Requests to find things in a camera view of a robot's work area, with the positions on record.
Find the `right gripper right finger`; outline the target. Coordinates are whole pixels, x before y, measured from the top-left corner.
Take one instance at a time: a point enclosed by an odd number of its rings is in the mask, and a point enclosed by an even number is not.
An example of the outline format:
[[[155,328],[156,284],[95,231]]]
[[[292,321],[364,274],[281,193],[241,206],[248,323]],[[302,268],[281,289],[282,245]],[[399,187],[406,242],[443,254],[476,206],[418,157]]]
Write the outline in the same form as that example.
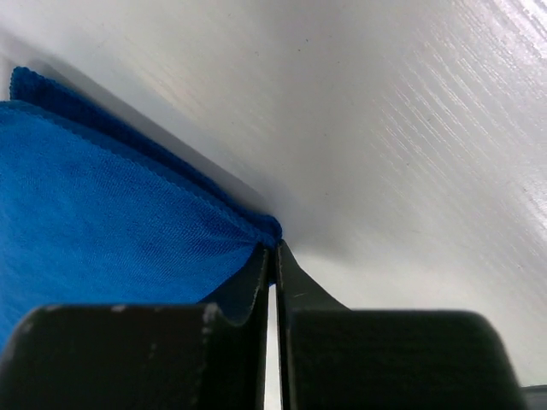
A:
[[[350,309],[275,252],[285,409],[523,409],[500,336],[481,315]]]

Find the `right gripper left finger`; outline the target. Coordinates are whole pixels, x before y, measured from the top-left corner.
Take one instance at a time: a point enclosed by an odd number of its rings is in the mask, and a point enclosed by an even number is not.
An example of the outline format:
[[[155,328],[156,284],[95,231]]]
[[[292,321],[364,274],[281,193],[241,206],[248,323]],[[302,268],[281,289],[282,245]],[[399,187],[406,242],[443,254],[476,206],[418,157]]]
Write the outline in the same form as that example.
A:
[[[260,409],[270,254],[197,304],[49,305],[1,356],[4,409]]]

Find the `blue towel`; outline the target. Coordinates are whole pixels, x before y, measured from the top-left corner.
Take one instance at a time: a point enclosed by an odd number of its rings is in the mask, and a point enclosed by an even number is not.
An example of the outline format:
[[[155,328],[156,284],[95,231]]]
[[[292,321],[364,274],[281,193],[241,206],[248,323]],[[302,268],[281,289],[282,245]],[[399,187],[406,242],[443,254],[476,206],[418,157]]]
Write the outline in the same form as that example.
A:
[[[50,304],[198,302],[279,222],[26,67],[1,104],[1,338]]]

